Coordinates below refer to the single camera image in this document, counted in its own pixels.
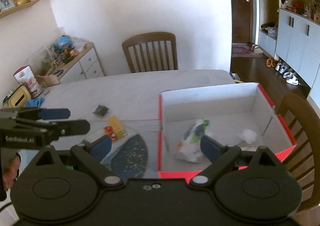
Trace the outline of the person's left hand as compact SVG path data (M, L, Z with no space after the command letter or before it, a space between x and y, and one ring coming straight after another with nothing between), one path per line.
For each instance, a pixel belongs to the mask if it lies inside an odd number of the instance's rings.
M9 160L9 163L4 168L3 171L3 185L4 189L7 191L12 188L13 184L20 173L21 157L18 153L15 154L13 158Z

